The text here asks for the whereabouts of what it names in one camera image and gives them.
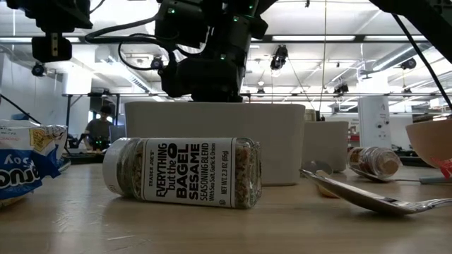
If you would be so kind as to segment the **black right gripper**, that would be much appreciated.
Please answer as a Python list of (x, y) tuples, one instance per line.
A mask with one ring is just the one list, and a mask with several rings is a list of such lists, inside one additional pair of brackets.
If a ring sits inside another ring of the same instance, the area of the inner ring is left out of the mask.
[[(268, 24), (261, 14), (268, 0), (156, 0), (155, 35), (187, 58), (160, 70), (170, 97), (191, 95), (195, 102), (242, 102), (239, 94), (251, 40)], [(210, 91), (204, 71), (212, 62)]]

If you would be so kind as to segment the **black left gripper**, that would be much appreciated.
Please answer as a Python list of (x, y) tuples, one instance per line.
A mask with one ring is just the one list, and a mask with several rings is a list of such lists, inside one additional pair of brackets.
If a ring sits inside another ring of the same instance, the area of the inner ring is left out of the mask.
[(6, 0), (6, 5), (23, 11), (45, 33), (31, 39), (32, 55), (42, 63), (71, 59), (72, 43), (63, 34), (93, 27), (90, 0)]

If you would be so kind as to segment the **grey plastic bin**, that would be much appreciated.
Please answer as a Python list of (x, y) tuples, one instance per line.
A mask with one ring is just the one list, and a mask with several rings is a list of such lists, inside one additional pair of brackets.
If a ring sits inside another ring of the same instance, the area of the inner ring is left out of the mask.
[(302, 105), (135, 101), (124, 108), (129, 138), (251, 138), (261, 145), (263, 185), (299, 181)]
[(302, 165), (311, 161), (327, 163), (333, 172), (347, 166), (348, 126), (346, 121), (308, 121), (304, 125)]

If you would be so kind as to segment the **orange-handled silver spoon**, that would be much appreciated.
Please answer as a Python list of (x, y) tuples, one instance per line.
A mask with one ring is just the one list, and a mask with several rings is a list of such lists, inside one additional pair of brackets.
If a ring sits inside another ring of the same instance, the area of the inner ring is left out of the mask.
[[(328, 163), (318, 160), (305, 162), (303, 163), (302, 168), (306, 171), (310, 171), (311, 173), (325, 177), (329, 177), (333, 173), (333, 170)], [(317, 190), (320, 196), (323, 198), (338, 198), (338, 196), (334, 195), (321, 186), (317, 186)]]

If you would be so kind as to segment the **small glass spice jar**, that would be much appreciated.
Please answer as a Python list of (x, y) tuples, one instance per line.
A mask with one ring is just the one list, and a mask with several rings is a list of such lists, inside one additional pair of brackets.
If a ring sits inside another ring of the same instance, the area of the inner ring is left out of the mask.
[(360, 171), (385, 179), (393, 176), (402, 167), (399, 156), (387, 147), (354, 147), (347, 155), (347, 165)]

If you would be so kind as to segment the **red yellow ramen packet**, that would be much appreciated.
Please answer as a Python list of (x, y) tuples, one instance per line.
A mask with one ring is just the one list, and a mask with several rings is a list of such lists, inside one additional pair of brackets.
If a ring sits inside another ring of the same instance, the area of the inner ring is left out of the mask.
[(441, 173), (444, 175), (445, 179), (449, 179), (452, 177), (452, 158), (442, 160), (432, 157), (432, 160), (434, 163), (437, 164)]

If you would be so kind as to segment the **bagel seasoning glass jar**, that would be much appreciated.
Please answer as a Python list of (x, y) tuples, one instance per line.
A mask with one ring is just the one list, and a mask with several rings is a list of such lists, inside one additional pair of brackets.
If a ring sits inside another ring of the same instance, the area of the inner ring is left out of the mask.
[(102, 174), (126, 198), (246, 210), (261, 197), (261, 146), (250, 138), (120, 138)]

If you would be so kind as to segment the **grey laptop screen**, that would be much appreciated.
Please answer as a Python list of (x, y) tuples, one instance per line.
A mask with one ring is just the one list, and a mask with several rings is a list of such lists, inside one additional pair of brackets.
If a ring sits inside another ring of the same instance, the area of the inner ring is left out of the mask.
[(126, 137), (125, 125), (111, 125), (109, 127), (109, 140), (111, 144), (116, 140), (125, 137)]

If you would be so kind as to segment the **person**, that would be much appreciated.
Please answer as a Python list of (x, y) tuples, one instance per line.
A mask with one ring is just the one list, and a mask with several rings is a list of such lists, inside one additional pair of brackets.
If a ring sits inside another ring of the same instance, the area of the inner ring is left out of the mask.
[(95, 139), (109, 140), (109, 127), (113, 126), (113, 123), (107, 118), (111, 113), (111, 106), (102, 106), (100, 108), (100, 118), (94, 118), (85, 127), (83, 142), (87, 150), (94, 150)]

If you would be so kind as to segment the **blue white ramen packet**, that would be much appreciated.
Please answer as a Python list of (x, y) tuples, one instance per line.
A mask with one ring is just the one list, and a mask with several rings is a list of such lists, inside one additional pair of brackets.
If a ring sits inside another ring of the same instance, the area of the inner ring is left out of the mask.
[(0, 119), (0, 209), (56, 178), (71, 163), (63, 158), (67, 127)]

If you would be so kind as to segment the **white pillar box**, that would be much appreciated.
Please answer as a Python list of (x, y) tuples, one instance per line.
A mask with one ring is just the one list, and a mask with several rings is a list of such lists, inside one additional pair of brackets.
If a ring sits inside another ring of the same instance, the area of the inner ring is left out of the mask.
[(391, 148), (388, 98), (360, 97), (358, 101), (359, 142), (362, 147)]

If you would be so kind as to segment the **all-metal silver spoon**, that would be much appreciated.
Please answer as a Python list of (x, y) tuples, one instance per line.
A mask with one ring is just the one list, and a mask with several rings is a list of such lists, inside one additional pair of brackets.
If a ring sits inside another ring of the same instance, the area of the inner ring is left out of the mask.
[(408, 202), (371, 193), (325, 176), (319, 176), (318, 174), (304, 169), (301, 170), (301, 173), (317, 186), (326, 189), (328, 192), (338, 196), (339, 198), (358, 207), (381, 214), (403, 216), (426, 212), (436, 208), (452, 207), (452, 198)]

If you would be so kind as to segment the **peach plastic bowl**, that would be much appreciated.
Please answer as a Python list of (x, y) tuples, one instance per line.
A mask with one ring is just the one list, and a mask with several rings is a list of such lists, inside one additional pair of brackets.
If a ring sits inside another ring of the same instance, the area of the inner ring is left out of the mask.
[(405, 127), (410, 144), (428, 165), (439, 168), (439, 162), (452, 159), (452, 119), (425, 121)]

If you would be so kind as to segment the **silver ceiling duct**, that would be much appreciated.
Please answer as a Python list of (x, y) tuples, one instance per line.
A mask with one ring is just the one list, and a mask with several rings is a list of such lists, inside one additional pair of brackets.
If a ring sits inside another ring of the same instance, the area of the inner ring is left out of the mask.
[(387, 68), (401, 64), (414, 56), (417, 56), (415, 48), (411, 44), (406, 44), (375, 61), (372, 64), (371, 69), (376, 72), (384, 71)]

